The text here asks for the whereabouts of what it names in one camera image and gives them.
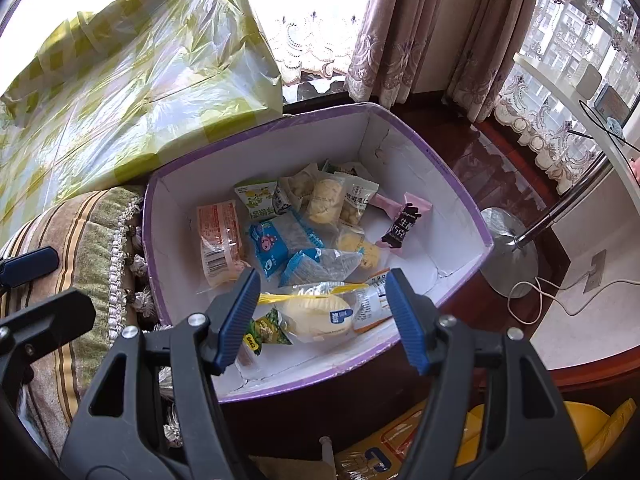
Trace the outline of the white round table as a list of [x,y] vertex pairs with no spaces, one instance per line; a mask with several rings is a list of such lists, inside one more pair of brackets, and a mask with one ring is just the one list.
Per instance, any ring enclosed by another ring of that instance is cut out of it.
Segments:
[[639,210],[639,182],[631,169],[630,156],[639,156],[639,148],[631,144],[622,134],[616,136],[605,130],[605,126],[596,123],[596,113],[589,116],[588,105],[582,99],[574,87],[559,75],[555,75],[552,70],[544,66],[538,60],[531,60],[526,56],[515,53],[513,61],[520,66],[524,72],[537,79],[546,87],[569,111],[576,117],[586,130],[587,136],[598,144],[602,153],[605,154],[611,163],[620,182],[628,193],[634,208]]

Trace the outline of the mauve curtain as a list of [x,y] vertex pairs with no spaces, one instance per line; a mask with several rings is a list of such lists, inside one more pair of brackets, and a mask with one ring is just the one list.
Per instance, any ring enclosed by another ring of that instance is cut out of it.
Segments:
[[482,122],[495,106],[536,0],[369,0],[346,73],[356,102],[390,108],[440,91]]

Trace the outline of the green white snack packet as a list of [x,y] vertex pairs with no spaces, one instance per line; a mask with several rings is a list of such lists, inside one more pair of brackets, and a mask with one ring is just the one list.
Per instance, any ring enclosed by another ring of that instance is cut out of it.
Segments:
[[291,203],[277,180],[239,183],[235,194],[245,206],[250,220],[262,221],[284,214]]

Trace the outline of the striped sofa cushion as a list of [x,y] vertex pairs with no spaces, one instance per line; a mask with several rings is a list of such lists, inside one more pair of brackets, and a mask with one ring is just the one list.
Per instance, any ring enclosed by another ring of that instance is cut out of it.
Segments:
[[1,247],[2,258],[50,246],[58,267],[44,278],[7,292],[2,315],[31,307],[69,288],[90,297],[92,329],[32,364],[34,377],[18,403],[26,424],[51,458],[62,452],[81,399],[122,329],[134,322],[131,237],[141,223],[143,191],[118,186],[78,195],[26,222]]

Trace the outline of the square cake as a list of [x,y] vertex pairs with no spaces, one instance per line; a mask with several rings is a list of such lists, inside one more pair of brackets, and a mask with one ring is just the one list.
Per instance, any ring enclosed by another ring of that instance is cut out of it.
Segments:
[[361,255],[359,265],[361,269],[372,270],[381,261],[380,248],[366,239],[363,230],[351,226],[342,226],[338,233],[336,248],[341,252],[358,252]]

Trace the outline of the pink black chocolate packet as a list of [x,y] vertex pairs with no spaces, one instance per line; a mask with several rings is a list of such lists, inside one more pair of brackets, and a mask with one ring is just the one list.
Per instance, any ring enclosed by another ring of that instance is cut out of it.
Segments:
[[371,205],[382,209],[392,220],[392,224],[385,234],[375,243],[376,246],[389,249],[392,252],[401,250],[407,234],[432,209],[432,204],[428,200],[412,193],[405,193],[402,203],[376,194]]

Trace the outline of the green checkered plastic tablecloth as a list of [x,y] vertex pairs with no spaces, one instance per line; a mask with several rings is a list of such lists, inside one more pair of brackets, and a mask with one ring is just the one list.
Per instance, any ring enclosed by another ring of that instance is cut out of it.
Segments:
[[282,113],[248,0],[116,0],[63,22],[1,98],[1,236]]

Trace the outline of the round cheese bun yellow wrapper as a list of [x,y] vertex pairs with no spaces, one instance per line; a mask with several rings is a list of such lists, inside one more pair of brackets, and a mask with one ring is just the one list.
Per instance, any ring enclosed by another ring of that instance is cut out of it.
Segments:
[[258,304],[276,308],[288,334],[301,342],[319,342],[354,332],[363,289],[363,284],[339,282],[299,285],[278,294],[263,292]]

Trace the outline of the blue cartoon snack packet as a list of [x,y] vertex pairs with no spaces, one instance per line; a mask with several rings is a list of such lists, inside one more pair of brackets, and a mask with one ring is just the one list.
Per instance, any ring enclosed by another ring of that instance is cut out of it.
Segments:
[[252,222],[247,235],[267,280],[279,273],[299,250],[324,248],[321,237],[295,210],[287,210],[270,220]]

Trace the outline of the blue clear snack packet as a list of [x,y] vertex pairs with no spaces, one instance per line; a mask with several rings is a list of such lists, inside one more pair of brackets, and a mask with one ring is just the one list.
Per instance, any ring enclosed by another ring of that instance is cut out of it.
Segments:
[[308,248],[296,252],[280,274],[280,287],[342,282],[360,266],[361,252],[333,248]]

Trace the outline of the green nut snack packet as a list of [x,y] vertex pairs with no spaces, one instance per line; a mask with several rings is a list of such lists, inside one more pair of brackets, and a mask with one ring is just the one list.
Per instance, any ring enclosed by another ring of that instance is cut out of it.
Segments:
[[282,318],[276,308],[272,308],[257,320],[252,318],[244,334],[243,341],[255,356],[259,356],[262,353],[262,347],[265,344],[280,344],[281,346],[290,346],[292,344],[283,329]]

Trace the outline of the clear packet of cookies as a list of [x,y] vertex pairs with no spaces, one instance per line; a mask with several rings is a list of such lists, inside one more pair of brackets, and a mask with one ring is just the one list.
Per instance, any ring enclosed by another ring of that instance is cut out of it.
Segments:
[[279,179],[293,208],[317,226],[358,226],[380,185],[360,162],[312,162]]

